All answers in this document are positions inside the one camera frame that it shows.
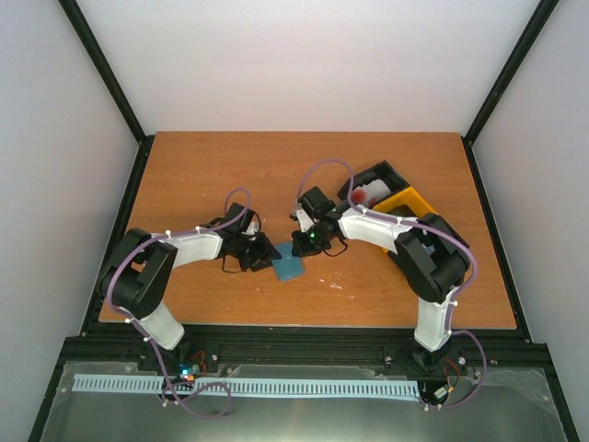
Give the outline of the teal card holder wallet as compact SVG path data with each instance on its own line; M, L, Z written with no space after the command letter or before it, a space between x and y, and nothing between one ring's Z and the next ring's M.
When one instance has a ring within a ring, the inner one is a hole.
M272 268L280 282L292 280L305 272L303 261L293 255L293 243L283 242L274 245L279 256L271 260Z

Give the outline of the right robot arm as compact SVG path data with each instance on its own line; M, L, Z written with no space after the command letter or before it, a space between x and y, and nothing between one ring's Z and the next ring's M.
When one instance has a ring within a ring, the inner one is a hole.
M469 246L434 213L422 217L377 212L348 200L335 204L315 186L295 203L293 255L327 254L331 242L362 241L389 252L418 297L415 341L436 352L452 335L458 295L478 274Z

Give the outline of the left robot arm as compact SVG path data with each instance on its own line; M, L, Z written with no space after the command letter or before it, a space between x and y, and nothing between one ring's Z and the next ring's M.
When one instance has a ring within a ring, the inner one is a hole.
M171 370L185 368L191 347L184 328L164 302L173 270L200 261L237 260L241 272L264 270L281 258L261 231L258 214L237 203L224 217L192 230L163 234L135 227L122 237L98 276L98 292L107 305L156 343L160 361Z

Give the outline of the black card bin left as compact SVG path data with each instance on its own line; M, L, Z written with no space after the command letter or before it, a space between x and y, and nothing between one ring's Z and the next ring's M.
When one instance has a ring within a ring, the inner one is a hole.
M352 202L387 213L398 207L396 198L409 187L387 161L381 161L353 176Z

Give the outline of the yellow card bin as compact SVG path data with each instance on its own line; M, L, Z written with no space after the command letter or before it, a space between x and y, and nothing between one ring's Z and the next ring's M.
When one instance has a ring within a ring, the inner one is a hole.
M388 215L422 217L438 212L411 186L378 201L373 210Z

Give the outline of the electronics board with leds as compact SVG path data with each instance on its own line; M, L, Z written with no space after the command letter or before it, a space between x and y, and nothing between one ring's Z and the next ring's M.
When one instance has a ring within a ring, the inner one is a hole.
M183 381L194 381L207 372L206 354L199 350L179 364L179 377Z

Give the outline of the black front rail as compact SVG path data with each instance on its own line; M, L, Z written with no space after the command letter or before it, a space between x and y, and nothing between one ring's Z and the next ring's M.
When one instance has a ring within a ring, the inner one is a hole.
M219 366L358 366L407 377L438 376L445 360L463 368L555 368L545 344L519 330L478 330L451 339L442 355L428 356L409 329L188 325L180 345L166 351L168 368L204 352L209 371Z

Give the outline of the black frame post left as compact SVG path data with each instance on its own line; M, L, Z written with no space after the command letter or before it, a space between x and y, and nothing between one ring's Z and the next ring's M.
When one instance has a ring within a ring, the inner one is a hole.
M124 93L121 84L112 70L109 60L103 52L95 33L90 27L80 5L75 0L59 0L61 9L72 26L77 38L84 47L91 63L94 65L104 86L110 93L115 106L133 136L134 141L142 146L147 135L139 123L133 107Z

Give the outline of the black frame post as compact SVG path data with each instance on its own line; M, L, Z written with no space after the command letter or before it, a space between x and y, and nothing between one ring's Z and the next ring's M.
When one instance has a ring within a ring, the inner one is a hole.
M559 0L541 0L537 3L466 134L462 136L466 147L472 147L477 141L559 2Z
M134 141L142 146L147 135L139 123L133 107L124 93L121 84L112 70L109 60L103 52L95 33L90 27L80 5L75 0L59 0L61 9L72 26L77 38L84 47L91 63L94 65L104 86L110 93L115 106L133 136Z

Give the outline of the black frame post right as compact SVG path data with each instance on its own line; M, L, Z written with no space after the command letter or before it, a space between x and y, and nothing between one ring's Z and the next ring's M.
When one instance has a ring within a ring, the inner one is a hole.
M559 0L541 0L537 3L466 134L462 136L466 147L472 147L477 141L559 2Z

